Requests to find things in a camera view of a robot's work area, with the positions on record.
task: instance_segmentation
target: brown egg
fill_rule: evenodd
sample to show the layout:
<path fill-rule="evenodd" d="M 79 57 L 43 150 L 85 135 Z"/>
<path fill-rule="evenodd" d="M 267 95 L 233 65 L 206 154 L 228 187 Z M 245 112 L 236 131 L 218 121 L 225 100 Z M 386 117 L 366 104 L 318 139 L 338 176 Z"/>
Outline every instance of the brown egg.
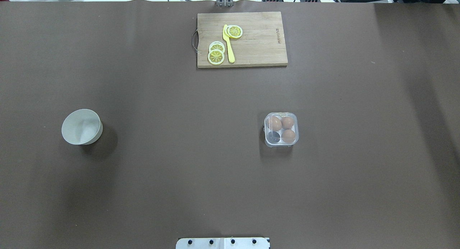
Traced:
<path fill-rule="evenodd" d="M 283 129 L 291 129 L 294 126 L 294 119 L 289 116 L 283 117 L 281 118 L 281 124 Z"/>
<path fill-rule="evenodd" d="M 281 129 L 281 121 L 276 116 L 271 116 L 268 119 L 268 128 L 273 131 L 279 131 Z"/>
<path fill-rule="evenodd" d="M 295 140 L 295 132 L 290 129 L 287 129 L 281 135 L 281 139 L 286 143 L 292 143 Z"/>

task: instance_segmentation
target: knife handle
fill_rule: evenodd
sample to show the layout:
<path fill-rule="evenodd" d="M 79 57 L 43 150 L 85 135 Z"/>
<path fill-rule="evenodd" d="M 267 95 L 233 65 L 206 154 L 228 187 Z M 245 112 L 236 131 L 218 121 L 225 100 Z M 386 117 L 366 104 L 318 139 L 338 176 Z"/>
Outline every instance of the knife handle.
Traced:
<path fill-rule="evenodd" d="M 233 50 L 231 48 L 230 40 L 227 41 L 227 54 L 229 56 L 229 62 L 234 63 L 235 62 L 235 55 L 233 54 Z"/>

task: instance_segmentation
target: yellow knife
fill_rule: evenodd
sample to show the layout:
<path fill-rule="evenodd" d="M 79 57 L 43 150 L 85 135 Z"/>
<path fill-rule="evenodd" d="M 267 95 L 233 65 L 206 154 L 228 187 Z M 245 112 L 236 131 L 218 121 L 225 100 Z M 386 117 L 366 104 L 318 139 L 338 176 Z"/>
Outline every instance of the yellow knife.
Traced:
<path fill-rule="evenodd" d="M 224 25 L 224 29 L 222 30 L 222 38 L 227 42 L 227 54 L 229 56 L 229 62 L 233 63 L 235 62 L 235 55 L 231 49 L 230 38 L 225 34 L 225 28 L 227 28 L 227 25 Z"/>

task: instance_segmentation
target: lime slice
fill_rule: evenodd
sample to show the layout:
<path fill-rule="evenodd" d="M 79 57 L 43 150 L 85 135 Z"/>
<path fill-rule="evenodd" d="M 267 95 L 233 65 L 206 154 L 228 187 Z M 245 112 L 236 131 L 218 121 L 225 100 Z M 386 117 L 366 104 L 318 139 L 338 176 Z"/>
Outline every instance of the lime slice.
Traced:
<path fill-rule="evenodd" d="M 241 27 L 239 27 L 238 25 L 227 26 L 227 29 L 225 29 L 225 32 L 230 38 L 233 38 L 233 39 L 238 39 L 243 35 L 243 29 L 241 29 Z"/>
<path fill-rule="evenodd" d="M 220 41 L 214 41 L 209 45 L 209 52 L 211 52 L 212 50 L 221 50 L 222 52 L 225 52 L 225 46 Z"/>
<path fill-rule="evenodd" d="M 222 64 L 222 62 L 224 62 L 224 58 L 224 53 L 221 50 L 209 51 L 209 54 L 207 55 L 207 59 L 212 65 Z"/>

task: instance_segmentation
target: clear plastic egg container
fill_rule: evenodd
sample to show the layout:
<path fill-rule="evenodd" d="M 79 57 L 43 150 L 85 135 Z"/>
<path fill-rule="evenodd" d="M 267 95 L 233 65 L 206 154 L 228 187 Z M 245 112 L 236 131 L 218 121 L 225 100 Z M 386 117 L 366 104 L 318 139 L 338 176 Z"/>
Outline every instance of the clear plastic egg container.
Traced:
<path fill-rule="evenodd" d="M 271 112 L 263 122 L 265 144 L 269 147 L 290 147 L 299 140 L 297 117 L 290 112 Z"/>

